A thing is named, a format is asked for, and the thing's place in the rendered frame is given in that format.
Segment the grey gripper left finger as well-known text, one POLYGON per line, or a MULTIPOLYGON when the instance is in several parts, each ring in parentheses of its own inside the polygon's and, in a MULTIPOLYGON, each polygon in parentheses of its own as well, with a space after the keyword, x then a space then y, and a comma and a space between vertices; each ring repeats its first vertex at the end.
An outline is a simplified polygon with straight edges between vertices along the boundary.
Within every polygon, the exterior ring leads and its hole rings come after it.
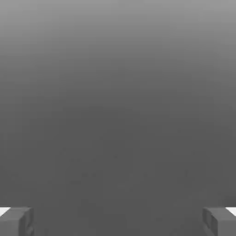
POLYGON ((35 236, 34 209, 0 207, 0 236, 35 236))

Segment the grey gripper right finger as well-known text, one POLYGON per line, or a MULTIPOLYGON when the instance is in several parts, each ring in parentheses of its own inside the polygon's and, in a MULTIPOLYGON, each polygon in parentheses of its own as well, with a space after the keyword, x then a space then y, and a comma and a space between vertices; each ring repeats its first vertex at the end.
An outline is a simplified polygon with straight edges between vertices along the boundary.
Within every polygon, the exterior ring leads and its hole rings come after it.
POLYGON ((236 236, 236 207, 204 207, 202 222, 206 236, 236 236))

